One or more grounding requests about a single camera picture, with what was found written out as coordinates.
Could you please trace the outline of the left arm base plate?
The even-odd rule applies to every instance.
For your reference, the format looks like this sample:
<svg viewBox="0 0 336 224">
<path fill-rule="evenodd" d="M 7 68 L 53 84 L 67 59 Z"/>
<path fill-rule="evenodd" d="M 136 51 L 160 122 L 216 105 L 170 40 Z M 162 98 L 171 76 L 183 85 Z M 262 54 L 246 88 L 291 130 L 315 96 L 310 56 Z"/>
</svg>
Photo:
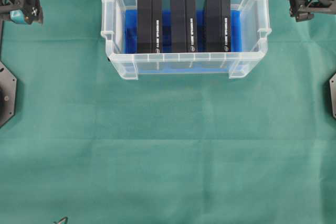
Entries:
<svg viewBox="0 0 336 224">
<path fill-rule="evenodd" d="M 16 77 L 1 62 L 1 127 L 15 115 Z"/>
</svg>

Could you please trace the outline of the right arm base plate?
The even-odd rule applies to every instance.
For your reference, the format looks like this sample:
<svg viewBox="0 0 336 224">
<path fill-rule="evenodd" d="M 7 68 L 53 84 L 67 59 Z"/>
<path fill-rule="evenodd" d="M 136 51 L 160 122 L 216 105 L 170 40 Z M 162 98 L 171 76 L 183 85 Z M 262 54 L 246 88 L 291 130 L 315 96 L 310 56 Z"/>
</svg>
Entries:
<svg viewBox="0 0 336 224">
<path fill-rule="evenodd" d="M 336 119 L 336 73 L 329 80 L 332 116 Z"/>
</svg>

